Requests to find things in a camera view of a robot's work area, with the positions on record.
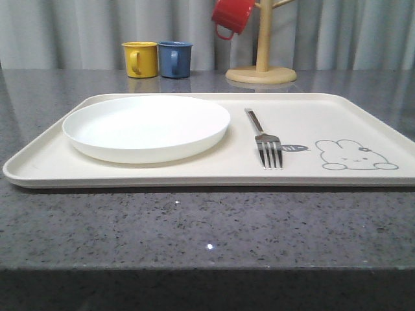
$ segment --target white tray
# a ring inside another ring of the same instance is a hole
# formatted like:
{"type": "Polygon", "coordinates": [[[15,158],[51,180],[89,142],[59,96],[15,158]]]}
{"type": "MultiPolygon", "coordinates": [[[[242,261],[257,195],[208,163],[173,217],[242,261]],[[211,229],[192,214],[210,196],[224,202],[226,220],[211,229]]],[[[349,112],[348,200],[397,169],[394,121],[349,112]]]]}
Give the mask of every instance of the white tray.
{"type": "MultiPolygon", "coordinates": [[[[98,95],[87,98],[73,111],[103,100],[141,95],[150,94],[98,95]]],[[[178,161],[109,163],[71,146],[61,130],[64,116],[10,158],[3,171],[11,183],[28,188],[415,185],[415,143],[345,98],[320,93],[174,95],[214,100],[225,107],[231,124],[223,140],[201,154],[178,161]],[[246,107],[255,111],[266,132],[280,137],[283,170],[261,166],[246,107]]]]}

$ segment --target mug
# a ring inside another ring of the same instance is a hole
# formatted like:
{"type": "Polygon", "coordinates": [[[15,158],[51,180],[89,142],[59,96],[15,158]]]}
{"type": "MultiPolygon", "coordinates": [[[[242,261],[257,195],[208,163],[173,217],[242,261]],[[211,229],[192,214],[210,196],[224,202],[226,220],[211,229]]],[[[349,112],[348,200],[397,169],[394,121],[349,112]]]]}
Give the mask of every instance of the mug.
{"type": "Polygon", "coordinates": [[[241,34],[254,5],[255,0],[218,0],[212,13],[217,36],[224,40],[231,40],[235,32],[241,34]],[[218,25],[232,30],[231,36],[220,35],[218,25]]]}
{"type": "Polygon", "coordinates": [[[190,76],[192,46],[193,44],[189,42],[159,42],[160,75],[166,78],[187,78],[190,76]]]}
{"type": "Polygon", "coordinates": [[[156,42],[126,42],[123,47],[129,77],[151,78],[158,75],[156,42]]]}

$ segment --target red mug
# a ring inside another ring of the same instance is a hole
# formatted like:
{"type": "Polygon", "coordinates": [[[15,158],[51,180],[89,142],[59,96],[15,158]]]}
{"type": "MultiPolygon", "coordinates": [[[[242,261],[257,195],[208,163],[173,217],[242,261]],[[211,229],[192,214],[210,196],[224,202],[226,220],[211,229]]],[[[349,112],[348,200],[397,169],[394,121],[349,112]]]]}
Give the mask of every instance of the red mug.
{"type": "Polygon", "coordinates": [[[255,0],[218,0],[212,14],[218,37],[231,40],[235,32],[240,34],[248,22],[254,5],[255,0]],[[231,36],[221,36],[218,32],[218,25],[232,30],[231,36]]]}

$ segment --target curtain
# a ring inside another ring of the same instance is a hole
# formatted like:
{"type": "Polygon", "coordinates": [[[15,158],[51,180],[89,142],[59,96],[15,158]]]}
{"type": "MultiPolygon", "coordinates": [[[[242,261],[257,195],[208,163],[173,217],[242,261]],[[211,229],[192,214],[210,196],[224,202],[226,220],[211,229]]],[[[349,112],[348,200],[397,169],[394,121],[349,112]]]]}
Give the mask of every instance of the curtain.
{"type": "MultiPolygon", "coordinates": [[[[414,2],[294,0],[273,10],[270,65],[412,69],[414,2]]],[[[192,70],[254,65],[259,9],[242,34],[224,41],[211,20],[215,3],[0,0],[0,64],[3,69],[123,69],[122,42],[174,40],[193,43],[192,70]]]]}

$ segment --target mug handle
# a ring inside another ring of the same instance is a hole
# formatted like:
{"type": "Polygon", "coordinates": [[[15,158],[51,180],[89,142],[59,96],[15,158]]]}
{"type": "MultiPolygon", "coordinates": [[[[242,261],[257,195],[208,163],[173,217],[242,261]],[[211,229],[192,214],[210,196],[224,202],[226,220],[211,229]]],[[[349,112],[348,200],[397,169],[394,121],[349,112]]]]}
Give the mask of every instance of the mug handle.
{"type": "Polygon", "coordinates": [[[138,75],[141,74],[141,71],[138,67],[138,57],[140,55],[139,51],[133,51],[130,54],[130,61],[131,61],[131,68],[133,72],[137,73],[138,75]]]}
{"type": "Polygon", "coordinates": [[[177,51],[171,51],[171,64],[172,64],[172,73],[177,75],[177,68],[179,65],[179,53],[177,51]]]}
{"type": "Polygon", "coordinates": [[[216,32],[216,35],[217,35],[220,39],[223,39],[223,40],[231,40],[231,39],[233,38],[233,35],[235,34],[234,32],[232,32],[232,34],[231,34],[231,36],[230,36],[230,37],[224,37],[224,36],[222,36],[221,34],[219,34],[219,31],[218,31],[218,24],[215,24],[215,32],[216,32]]]}

